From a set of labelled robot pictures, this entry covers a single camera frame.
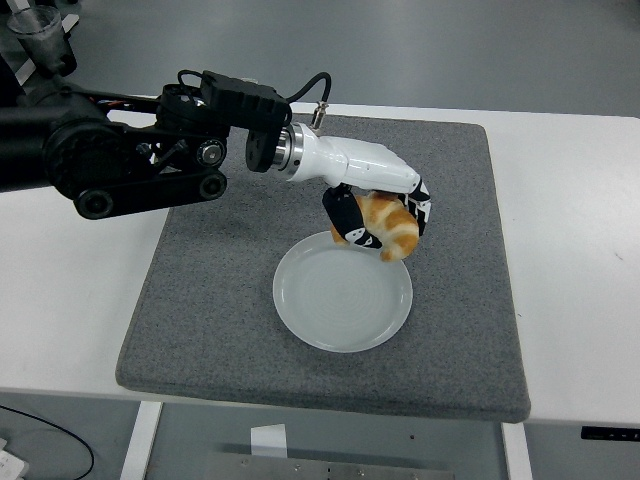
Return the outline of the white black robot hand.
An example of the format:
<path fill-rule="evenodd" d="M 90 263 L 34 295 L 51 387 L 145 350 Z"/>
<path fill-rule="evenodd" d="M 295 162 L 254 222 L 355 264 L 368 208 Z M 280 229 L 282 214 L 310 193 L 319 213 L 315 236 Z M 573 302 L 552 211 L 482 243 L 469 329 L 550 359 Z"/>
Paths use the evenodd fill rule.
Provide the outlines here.
<path fill-rule="evenodd" d="M 406 258 L 424 234 L 431 197 L 420 175 L 381 144 L 301 130 L 291 179 L 322 179 L 333 240 L 378 249 L 384 261 Z"/>

